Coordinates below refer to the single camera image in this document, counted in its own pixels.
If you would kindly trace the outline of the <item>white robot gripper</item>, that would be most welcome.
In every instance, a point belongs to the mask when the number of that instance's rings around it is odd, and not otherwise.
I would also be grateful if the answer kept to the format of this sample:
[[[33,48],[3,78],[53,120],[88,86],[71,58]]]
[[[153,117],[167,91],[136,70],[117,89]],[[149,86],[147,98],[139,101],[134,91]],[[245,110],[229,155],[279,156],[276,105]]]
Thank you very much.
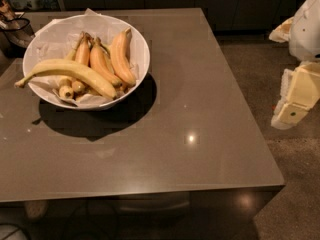
[[[320,0],[306,0],[293,17],[277,26],[269,39],[288,43],[299,61],[320,61]],[[285,69],[271,126],[287,130],[296,126],[320,100],[320,64],[301,63]]]

